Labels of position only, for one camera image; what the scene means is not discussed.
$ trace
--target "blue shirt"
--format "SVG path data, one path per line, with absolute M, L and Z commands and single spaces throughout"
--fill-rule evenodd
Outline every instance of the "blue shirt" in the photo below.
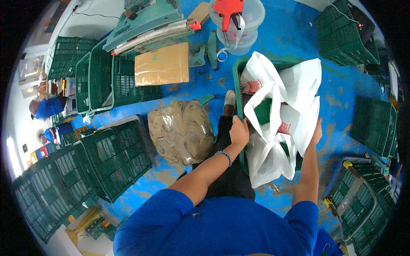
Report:
M 116 256 L 134 255 L 312 255 L 319 211 L 309 201 L 285 218 L 239 197 L 192 201 L 172 189 L 158 191 L 122 225 Z
M 52 133 L 51 133 L 50 129 L 46 129 L 46 131 L 44 132 L 44 136 L 47 138 L 48 141 L 53 141 Z
M 47 119 L 52 115 L 61 113 L 63 108 L 58 98 L 43 99 L 37 108 L 36 118 Z

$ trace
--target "yellow clamp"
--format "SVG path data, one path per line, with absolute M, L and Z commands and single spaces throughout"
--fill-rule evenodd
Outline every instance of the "yellow clamp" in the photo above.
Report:
M 352 164 L 351 162 L 349 162 L 349 161 L 343 161 L 343 166 L 344 166 L 346 169 L 349 169 L 349 167 L 353 166 L 353 164 Z
M 330 201 L 328 198 L 325 198 L 323 200 L 323 202 L 325 203 L 326 207 L 330 208 L 330 205 L 332 204 L 332 201 Z

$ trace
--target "wooden block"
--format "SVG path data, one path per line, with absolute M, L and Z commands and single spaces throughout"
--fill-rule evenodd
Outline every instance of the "wooden block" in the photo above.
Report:
M 205 23 L 205 21 L 207 21 L 207 19 L 209 18 L 208 7 L 208 2 L 200 2 L 198 6 L 188 16 L 187 20 L 197 20 L 202 26 Z

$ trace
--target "black pants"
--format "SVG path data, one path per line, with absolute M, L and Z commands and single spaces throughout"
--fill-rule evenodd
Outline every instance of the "black pants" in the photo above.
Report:
M 68 98 L 63 96 L 63 92 L 60 92 L 57 95 L 57 99 L 60 101 L 61 108 L 64 110 L 64 107 L 66 106 L 66 101 Z
M 216 139 L 214 153 L 224 150 L 231 144 L 229 130 L 232 127 L 232 117 L 221 116 L 218 123 L 218 138 Z M 208 197 L 242 197 L 248 200 L 255 200 L 255 192 L 252 189 L 249 176 L 239 167 L 239 157 L 237 157 L 231 167 L 216 179 L 208 188 Z

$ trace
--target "plastic wrap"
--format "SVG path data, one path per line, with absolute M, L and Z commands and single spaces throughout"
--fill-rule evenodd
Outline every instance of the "plastic wrap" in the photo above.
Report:
M 187 166 L 206 160 L 213 150 L 212 123 L 197 101 L 174 100 L 148 113 L 151 139 L 171 164 Z
M 135 86 L 189 82 L 188 43 L 179 43 L 135 57 Z

